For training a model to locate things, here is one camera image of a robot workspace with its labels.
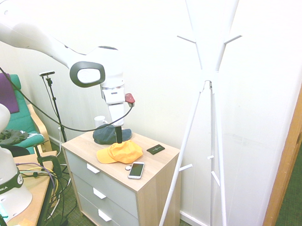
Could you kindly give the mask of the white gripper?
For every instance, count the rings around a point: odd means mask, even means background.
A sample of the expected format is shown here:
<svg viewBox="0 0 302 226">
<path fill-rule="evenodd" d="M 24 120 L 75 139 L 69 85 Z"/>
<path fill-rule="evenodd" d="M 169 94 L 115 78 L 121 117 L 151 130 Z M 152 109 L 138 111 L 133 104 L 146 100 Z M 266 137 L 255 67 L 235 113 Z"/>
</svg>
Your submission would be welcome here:
<svg viewBox="0 0 302 226">
<path fill-rule="evenodd" d="M 124 125 L 124 103 L 119 104 L 108 104 L 109 113 L 111 115 L 111 119 L 113 125 L 115 126 L 115 133 L 117 138 L 117 143 L 122 143 L 122 129 L 121 127 Z"/>
</svg>

